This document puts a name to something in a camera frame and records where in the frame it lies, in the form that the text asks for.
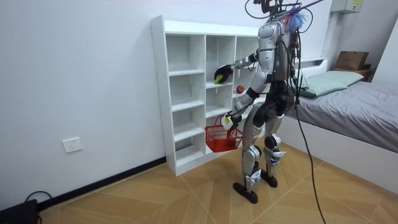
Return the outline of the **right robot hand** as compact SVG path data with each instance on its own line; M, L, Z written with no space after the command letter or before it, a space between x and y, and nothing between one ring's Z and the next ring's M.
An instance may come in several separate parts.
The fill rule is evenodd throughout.
M231 74L233 74L231 65L223 65L219 67L214 74L214 83L221 84L226 82Z

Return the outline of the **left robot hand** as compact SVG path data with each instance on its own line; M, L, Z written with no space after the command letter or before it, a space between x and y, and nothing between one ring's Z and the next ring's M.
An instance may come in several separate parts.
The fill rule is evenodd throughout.
M236 129L241 121L242 121L241 115L235 117L235 116L230 116L229 114L225 114L221 118L221 125L225 128L225 130L232 130Z

